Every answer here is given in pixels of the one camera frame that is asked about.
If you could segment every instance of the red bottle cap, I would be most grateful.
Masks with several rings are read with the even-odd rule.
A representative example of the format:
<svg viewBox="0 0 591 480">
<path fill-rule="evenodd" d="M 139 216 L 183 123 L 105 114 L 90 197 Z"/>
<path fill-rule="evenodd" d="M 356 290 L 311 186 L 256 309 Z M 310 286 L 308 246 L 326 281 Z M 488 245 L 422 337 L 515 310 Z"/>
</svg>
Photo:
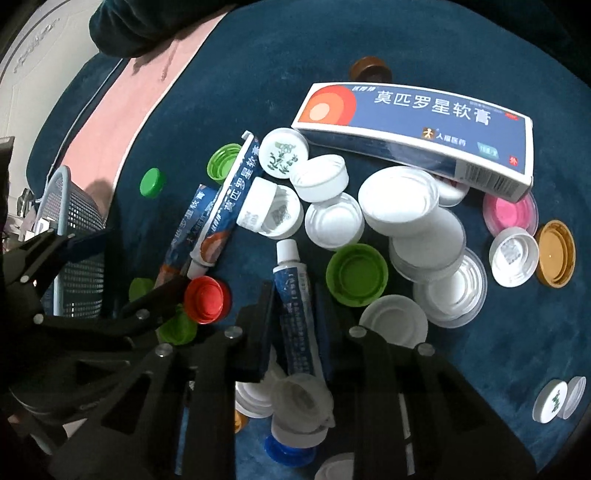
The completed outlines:
<svg viewBox="0 0 591 480">
<path fill-rule="evenodd" d="M 213 323 L 223 319 L 232 306 L 232 296 L 227 285 L 212 277 L 191 280 L 185 290 L 184 309 L 197 323 Z"/>
</svg>

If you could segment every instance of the pink mat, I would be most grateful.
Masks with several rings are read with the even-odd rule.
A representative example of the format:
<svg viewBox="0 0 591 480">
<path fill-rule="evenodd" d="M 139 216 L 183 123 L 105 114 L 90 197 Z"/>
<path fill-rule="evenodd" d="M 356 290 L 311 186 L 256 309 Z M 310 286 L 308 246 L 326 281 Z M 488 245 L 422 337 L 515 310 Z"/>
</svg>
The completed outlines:
<svg viewBox="0 0 591 480">
<path fill-rule="evenodd" d="M 152 52 L 131 59 L 69 145 L 61 164 L 70 167 L 72 180 L 93 197 L 104 218 L 125 159 L 146 120 L 231 9 L 224 8 Z"/>
</svg>

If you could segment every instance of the screw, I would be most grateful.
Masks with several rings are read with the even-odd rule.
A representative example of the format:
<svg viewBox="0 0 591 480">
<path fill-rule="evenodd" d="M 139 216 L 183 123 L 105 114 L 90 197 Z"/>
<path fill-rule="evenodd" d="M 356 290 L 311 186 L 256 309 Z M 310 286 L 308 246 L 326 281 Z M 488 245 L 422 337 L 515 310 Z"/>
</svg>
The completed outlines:
<svg viewBox="0 0 591 480">
<path fill-rule="evenodd" d="M 349 335 L 353 338 L 363 338 L 367 335 L 367 330 L 359 325 L 355 325 L 349 329 Z"/>
<path fill-rule="evenodd" d="M 417 351 L 418 351 L 419 355 L 422 355 L 422 356 L 435 355 L 435 347 L 433 345 L 431 345 L 430 343 L 421 343 L 417 347 Z"/>
<path fill-rule="evenodd" d="M 242 328 L 240 328 L 238 325 L 232 325 L 231 327 L 228 327 L 223 334 L 226 336 L 226 338 L 232 340 L 242 336 Z"/>
<path fill-rule="evenodd" d="M 158 345 L 156 347 L 156 355 L 158 355 L 160 358 L 164 358 L 165 356 L 169 356 L 171 353 L 173 353 L 173 346 L 170 343 L 161 343 L 160 345 Z"/>
<path fill-rule="evenodd" d="M 137 312 L 135 312 L 135 316 L 139 320 L 148 320 L 150 318 L 150 313 L 146 309 L 139 309 Z"/>
</svg>

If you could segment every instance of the pink container lid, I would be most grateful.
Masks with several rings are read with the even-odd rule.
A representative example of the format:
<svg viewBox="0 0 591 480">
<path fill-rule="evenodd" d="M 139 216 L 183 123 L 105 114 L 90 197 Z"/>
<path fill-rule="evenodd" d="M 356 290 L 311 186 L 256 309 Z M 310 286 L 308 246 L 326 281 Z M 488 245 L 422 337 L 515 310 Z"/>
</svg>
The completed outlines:
<svg viewBox="0 0 591 480">
<path fill-rule="evenodd" d="M 517 203 L 486 194 L 482 215 L 488 231 L 493 236 L 512 226 L 521 227 L 530 235 L 534 235 L 538 229 L 538 206 L 531 192 Z"/>
</svg>

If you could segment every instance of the plastic basket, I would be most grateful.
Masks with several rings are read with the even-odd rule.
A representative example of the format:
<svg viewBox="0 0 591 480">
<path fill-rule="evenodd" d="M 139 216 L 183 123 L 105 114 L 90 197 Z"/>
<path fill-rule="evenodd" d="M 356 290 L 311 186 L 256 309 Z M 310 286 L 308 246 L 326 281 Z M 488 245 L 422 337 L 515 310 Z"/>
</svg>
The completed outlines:
<svg viewBox="0 0 591 480">
<path fill-rule="evenodd" d="M 74 233 L 83 237 L 105 227 L 95 201 L 72 182 L 66 166 L 56 170 L 45 189 L 37 221 L 41 218 L 55 221 L 58 235 Z M 43 296 L 46 312 L 66 317 L 98 316 L 104 272 L 103 254 L 67 263 Z"/>
</svg>

